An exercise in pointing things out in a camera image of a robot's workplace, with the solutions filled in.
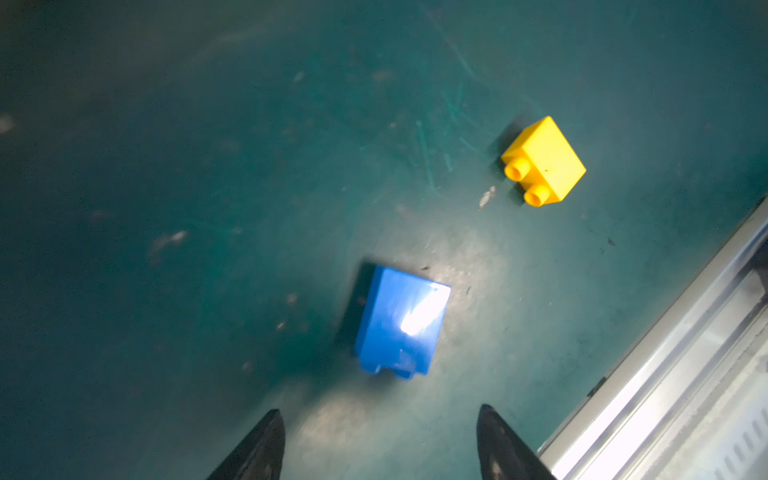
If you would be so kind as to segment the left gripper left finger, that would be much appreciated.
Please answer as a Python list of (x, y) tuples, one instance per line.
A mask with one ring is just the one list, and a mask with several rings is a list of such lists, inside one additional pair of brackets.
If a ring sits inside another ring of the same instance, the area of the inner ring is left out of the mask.
[(286, 428), (279, 409), (269, 410), (208, 480), (278, 480), (286, 445)]

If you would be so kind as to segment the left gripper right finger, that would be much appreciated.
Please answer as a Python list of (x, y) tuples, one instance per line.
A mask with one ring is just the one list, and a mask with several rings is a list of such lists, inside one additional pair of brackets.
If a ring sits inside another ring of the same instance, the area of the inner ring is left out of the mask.
[(555, 480), (537, 454), (491, 405), (480, 407), (476, 438), (484, 480)]

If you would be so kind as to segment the blue lego brick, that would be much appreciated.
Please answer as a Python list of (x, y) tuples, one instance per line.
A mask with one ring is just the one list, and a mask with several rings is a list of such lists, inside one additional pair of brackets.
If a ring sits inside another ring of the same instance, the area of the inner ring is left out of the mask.
[(406, 380), (427, 375), (450, 294), (448, 285), (376, 266), (354, 346), (361, 368)]

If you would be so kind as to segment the small yellow lego brick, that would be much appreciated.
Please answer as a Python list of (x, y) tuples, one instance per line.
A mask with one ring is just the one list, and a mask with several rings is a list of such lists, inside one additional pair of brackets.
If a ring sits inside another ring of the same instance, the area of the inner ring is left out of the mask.
[(551, 116), (524, 129), (502, 153), (505, 176), (524, 190), (532, 207), (559, 203), (586, 173)]

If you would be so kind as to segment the aluminium front rail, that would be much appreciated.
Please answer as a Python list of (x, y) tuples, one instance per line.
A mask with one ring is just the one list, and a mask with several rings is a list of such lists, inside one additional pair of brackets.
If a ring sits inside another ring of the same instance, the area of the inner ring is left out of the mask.
[(559, 479), (683, 479), (699, 425), (767, 387), (767, 207), (736, 233), (540, 448)]

